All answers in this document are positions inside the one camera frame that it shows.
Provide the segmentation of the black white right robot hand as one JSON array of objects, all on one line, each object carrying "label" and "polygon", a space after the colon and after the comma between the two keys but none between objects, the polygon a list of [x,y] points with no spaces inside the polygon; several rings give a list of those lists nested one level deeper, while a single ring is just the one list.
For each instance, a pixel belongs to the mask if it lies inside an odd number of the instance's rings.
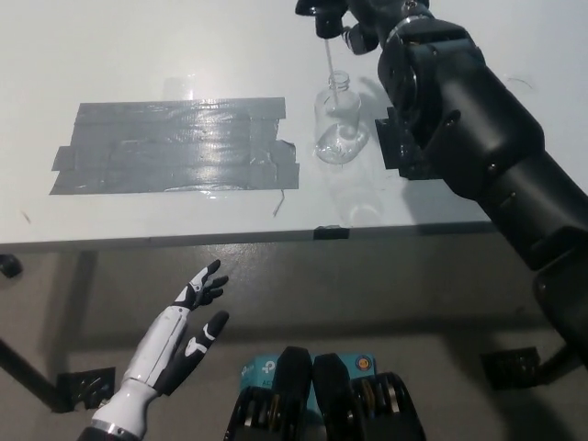
[{"label": "black white right robot hand", "polygon": [[384,47],[390,34],[413,19],[433,17],[428,1],[299,0],[295,14],[313,17],[323,40],[342,37],[355,55]]}]

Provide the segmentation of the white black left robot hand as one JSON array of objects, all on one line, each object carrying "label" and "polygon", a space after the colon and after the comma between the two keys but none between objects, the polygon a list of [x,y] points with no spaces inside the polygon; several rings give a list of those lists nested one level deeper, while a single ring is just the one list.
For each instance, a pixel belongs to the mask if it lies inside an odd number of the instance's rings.
[{"label": "white black left robot hand", "polygon": [[189,314],[222,295],[229,277],[217,277],[209,282],[220,267],[221,261],[217,259],[202,268],[156,317],[137,346],[122,382],[132,379],[154,388],[184,336]]}]

